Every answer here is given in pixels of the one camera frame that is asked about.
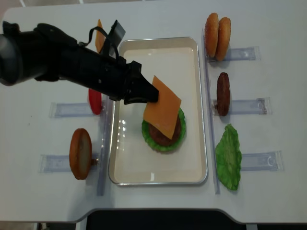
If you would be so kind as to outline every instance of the brown patty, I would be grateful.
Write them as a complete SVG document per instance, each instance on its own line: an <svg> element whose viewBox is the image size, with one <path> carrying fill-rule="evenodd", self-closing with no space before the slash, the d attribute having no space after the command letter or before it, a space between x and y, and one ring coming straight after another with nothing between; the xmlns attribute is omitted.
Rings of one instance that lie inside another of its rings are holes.
<svg viewBox="0 0 307 230"><path fill-rule="evenodd" d="M221 73L217 80L217 111L220 116L226 116L230 104L230 86L227 73Z"/></svg>
<svg viewBox="0 0 307 230"><path fill-rule="evenodd" d="M162 146L169 146L174 144L180 137L181 133L181 122L179 115L177 116L177 121L176 121L176 127L175 131L173 134L173 138L169 139L166 136L164 136L156 127L154 127L152 124L148 124L149 126L149 135L150 137L159 145Z"/></svg>

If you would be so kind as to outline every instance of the cheese slice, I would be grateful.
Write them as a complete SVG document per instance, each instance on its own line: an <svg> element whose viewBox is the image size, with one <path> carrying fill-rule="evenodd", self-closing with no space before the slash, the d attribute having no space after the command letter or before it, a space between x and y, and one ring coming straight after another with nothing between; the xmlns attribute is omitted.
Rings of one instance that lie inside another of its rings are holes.
<svg viewBox="0 0 307 230"><path fill-rule="evenodd" d="M172 139L181 99L156 76L153 77L153 86L159 91L159 99L156 103L147 103L143 119L156 127L164 136Z"/></svg>
<svg viewBox="0 0 307 230"><path fill-rule="evenodd" d="M101 24L100 19L98 19L97 26L102 28L102 24ZM106 37L102 33L100 33L99 31L96 31L95 46L96 46L97 52L100 52L100 50L102 49L102 46L105 43L105 40L106 40Z"/></svg>

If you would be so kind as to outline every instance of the red tomato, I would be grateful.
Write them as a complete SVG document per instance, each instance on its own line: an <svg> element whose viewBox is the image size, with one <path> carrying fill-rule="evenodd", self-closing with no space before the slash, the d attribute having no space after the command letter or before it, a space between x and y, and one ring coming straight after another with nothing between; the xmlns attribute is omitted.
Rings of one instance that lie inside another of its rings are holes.
<svg viewBox="0 0 307 230"><path fill-rule="evenodd" d="M102 110L101 93L92 89L88 89L88 98L93 114L99 115Z"/></svg>

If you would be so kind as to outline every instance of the black surface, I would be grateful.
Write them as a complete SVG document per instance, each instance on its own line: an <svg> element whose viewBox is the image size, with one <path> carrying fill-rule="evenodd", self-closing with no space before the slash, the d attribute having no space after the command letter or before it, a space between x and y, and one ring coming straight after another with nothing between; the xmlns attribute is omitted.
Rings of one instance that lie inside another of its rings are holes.
<svg viewBox="0 0 307 230"><path fill-rule="evenodd" d="M75 230L76 224L69 223L47 223L49 230Z"/></svg>
<svg viewBox="0 0 307 230"><path fill-rule="evenodd" d="M258 224L258 230L307 230L306 224Z"/></svg>
<svg viewBox="0 0 307 230"><path fill-rule="evenodd" d="M96 211L87 218L87 230L198 230L208 229L245 230L245 224L233 222L218 211L194 210L121 210Z"/></svg>

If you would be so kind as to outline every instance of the metal tray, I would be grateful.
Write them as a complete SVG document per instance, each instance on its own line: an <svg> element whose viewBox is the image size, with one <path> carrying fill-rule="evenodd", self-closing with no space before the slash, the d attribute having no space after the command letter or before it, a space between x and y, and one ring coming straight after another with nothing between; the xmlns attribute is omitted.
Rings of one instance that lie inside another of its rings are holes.
<svg viewBox="0 0 307 230"><path fill-rule="evenodd" d="M118 185L199 184L207 176L198 47L190 37L128 40L120 55L142 64L142 74L154 75L181 98L187 131L173 152L152 150L142 136L146 104L116 102L109 161L110 179Z"/></svg>

